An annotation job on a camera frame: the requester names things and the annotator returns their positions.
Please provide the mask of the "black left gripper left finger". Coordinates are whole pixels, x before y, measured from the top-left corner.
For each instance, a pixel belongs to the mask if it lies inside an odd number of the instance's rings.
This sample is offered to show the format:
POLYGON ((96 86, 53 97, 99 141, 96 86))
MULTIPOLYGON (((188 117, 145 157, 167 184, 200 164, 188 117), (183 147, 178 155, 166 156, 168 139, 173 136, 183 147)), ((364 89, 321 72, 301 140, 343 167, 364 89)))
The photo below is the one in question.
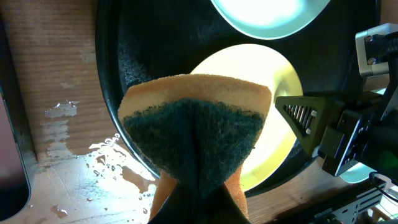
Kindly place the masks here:
POLYGON ((161 209, 148 224, 194 223, 197 194, 184 186, 176 186, 161 209))

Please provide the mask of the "yellow plate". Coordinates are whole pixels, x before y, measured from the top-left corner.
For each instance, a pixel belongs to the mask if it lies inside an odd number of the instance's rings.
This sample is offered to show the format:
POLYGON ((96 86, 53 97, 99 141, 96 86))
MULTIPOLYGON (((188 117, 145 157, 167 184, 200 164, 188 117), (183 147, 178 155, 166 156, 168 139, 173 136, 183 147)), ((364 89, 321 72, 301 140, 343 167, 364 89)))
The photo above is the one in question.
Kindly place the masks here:
MULTIPOLYGON (((192 72, 224 75, 267 86, 272 99, 303 94, 294 67, 282 54, 264 45, 227 47, 204 59, 192 72)), ((241 172, 241 185, 247 197, 286 183, 313 162, 297 142, 275 102, 269 102, 268 106, 262 133, 241 172)))

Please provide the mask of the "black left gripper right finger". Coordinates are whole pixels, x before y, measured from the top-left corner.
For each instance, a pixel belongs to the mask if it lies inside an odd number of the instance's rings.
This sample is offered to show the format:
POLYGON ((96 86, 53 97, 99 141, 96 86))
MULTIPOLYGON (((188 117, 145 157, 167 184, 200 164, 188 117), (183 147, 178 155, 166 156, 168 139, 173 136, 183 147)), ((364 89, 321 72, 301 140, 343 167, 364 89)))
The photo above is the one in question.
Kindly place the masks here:
POLYGON ((214 189, 198 202, 199 224, 250 224, 225 185, 214 189))

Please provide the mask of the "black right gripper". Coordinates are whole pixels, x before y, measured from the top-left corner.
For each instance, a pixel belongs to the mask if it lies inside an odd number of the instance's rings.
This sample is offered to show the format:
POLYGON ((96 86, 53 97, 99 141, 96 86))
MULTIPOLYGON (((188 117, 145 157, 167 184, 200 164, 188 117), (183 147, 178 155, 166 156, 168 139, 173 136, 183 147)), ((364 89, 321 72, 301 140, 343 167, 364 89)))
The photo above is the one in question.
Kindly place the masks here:
POLYGON ((340 176, 356 161, 387 174, 387 129, 379 113, 384 97, 357 105, 360 97, 278 96, 275 107, 309 156, 320 144, 322 169, 330 175, 340 176))

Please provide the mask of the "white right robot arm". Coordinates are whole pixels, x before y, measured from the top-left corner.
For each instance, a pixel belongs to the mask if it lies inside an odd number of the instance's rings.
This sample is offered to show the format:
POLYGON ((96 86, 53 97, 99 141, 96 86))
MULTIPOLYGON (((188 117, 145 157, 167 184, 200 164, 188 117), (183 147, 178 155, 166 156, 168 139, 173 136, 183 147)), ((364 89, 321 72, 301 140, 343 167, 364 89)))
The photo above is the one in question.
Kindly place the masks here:
POLYGON ((397 25, 359 32, 355 42, 358 89, 278 96, 275 107, 330 175, 360 162, 397 183, 397 25))

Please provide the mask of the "orange green scrub sponge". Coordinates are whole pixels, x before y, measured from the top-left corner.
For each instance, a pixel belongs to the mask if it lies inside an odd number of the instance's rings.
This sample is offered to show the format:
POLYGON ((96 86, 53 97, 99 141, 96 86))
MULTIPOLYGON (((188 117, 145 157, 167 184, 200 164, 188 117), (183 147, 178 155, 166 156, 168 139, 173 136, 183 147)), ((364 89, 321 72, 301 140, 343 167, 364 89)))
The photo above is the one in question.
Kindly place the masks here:
POLYGON ((161 181, 150 220, 176 186, 198 202, 225 185, 243 215, 238 171, 250 155, 269 112, 268 87, 220 75, 176 75, 131 86, 119 120, 134 145, 157 166, 161 181))

